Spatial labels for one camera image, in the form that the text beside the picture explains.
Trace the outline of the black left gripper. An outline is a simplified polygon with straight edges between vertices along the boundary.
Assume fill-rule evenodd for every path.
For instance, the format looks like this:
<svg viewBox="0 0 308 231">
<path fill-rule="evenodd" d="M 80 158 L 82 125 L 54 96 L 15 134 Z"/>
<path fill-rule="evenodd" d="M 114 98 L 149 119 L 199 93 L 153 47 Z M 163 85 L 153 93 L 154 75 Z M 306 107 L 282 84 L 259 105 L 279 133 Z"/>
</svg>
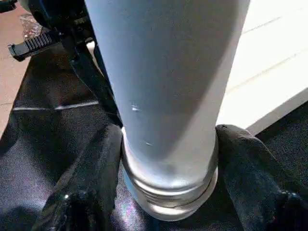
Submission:
<svg viewBox="0 0 308 231">
<path fill-rule="evenodd" d="M 8 0 L 8 9 L 19 3 L 45 29 L 33 38 L 8 46 L 12 57 L 21 62 L 61 43 L 69 55 L 77 77 L 86 85 L 103 110 L 120 127 L 123 126 L 110 84 L 96 67 L 86 46 L 94 38 L 84 0 Z"/>
</svg>

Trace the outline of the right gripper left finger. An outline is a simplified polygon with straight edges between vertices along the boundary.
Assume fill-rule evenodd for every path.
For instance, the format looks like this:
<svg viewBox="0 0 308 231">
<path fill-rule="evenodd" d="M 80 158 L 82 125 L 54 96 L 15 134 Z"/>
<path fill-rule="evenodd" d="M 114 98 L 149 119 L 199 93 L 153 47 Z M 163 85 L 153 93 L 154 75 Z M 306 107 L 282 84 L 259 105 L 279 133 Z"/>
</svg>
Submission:
<svg viewBox="0 0 308 231">
<path fill-rule="evenodd" d="M 99 130 L 60 177 L 32 226 L 34 231 L 110 231 L 115 207 L 122 131 Z"/>
</svg>

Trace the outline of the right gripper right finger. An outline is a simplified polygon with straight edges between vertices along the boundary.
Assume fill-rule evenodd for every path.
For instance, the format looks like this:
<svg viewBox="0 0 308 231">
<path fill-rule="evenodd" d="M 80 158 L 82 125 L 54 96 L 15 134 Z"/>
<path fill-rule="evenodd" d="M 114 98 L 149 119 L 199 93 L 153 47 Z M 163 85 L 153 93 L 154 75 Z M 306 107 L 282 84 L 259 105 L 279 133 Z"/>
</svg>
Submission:
<svg viewBox="0 0 308 231">
<path fill-rule="evenodd" d="M 308 190 L 245 129 L 218 125 L 219 169 L 245 231 L 306 231 Z"/>
</svg>

